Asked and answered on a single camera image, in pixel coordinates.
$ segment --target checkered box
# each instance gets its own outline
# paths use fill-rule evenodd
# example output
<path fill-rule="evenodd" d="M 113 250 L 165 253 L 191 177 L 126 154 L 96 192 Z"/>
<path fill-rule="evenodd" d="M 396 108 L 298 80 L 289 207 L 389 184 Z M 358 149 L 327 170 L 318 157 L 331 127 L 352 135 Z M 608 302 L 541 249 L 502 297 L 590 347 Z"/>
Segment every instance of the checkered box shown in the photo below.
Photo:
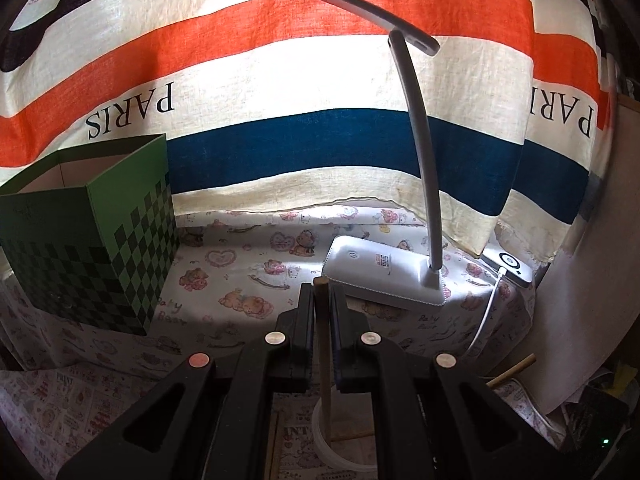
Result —
<path fill-rule="evenodd" d="M 145 335 L 178 247 L 166 137 L 32 164 L 0 187 L 0 245 L 36 308 Z"/>

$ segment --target triangular cutout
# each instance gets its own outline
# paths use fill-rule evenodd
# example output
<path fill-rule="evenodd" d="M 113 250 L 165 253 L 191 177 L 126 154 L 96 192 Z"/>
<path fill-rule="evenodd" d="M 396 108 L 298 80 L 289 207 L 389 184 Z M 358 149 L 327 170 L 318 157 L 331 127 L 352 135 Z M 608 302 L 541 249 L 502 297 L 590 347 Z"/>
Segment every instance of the triangular cutout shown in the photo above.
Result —
<path fill-rule="evenodd" d="M 492 452 L 517 439 L 518 432 L 503 420 L 470 384 L 460 384 L 460 394 L 482 449 Z"/>
<path fill-rule="evenodd" d="M 124 440 L 152 453 L 158 452 L 184 391 L 184 384 L 174 384 L 158 402 L 127 426 L 122 434 Z"/>

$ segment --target striped curtain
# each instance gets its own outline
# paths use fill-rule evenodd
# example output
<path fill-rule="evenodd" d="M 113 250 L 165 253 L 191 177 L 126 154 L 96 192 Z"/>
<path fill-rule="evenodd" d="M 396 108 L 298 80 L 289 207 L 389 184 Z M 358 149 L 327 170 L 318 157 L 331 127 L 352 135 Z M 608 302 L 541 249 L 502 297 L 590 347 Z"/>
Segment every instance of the striped curtain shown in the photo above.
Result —
<path fill-rule="evenodd" d="M 367 1 L 442 46 L 411 53 L 446 234 L 477 255 L 498 225 L 550 260 L 606 167 L 597 1 Z M 178 214 L 375 198 L 424 218 L 385 34 L 328 4 L 29 0 L 0 70 L 0 184 L 62 147 L 165 132 Z"/>

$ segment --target lamp base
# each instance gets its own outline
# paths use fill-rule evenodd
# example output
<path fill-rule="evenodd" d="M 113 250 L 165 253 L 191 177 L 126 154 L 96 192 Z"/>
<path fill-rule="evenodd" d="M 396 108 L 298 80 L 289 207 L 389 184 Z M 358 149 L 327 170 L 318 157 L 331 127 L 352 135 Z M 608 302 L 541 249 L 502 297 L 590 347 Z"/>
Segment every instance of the lamp base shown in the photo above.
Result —
<path fill-rule="evenodd" d="M 351 236 L 331 244 L 322 274 L 340 283 L 347 296 L 423 312 L 444 304 L 440 271 L 429 257 Z"/>

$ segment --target cable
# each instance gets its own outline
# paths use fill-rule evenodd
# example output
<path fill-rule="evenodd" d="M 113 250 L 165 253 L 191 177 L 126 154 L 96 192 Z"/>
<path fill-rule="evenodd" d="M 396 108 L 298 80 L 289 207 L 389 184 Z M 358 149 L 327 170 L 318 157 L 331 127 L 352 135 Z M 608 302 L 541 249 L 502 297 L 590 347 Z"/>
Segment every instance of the cable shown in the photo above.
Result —
<path fill-rule="evenodd" d="M 474 345 L 478 341 L 480 334 L 482 333 L 482 329 L 484 328 L 487 320 L 489 319 L 489 312 L 491 312 L 491 307 L 494 304 L 495 293 L 498 291 L 500 280 L 503 279 L 506 273 L 507 273 L 507 269 L 505 269 L 504 267 L 500 267 L 500 270 L 498 270 L 498 275 L 495 279 L 494 290 L 491 291 L 491 296 L 489 297 L 489 303 L 486 306 L 486 310 L 484 311 L 484 316 L 482 316 L 482 321 L 480 322 L 480 326 L 478 327 L 478 331 L 476 332 L 476 335 L 474 336 L 473 341 L 469 345 L 469 348 L 466 349 L 466 352 L 462 355 L 463 359 L 465 357 L 468 357 L 469 353 L 471 352 L 471 349 L 474 347 Z"/>

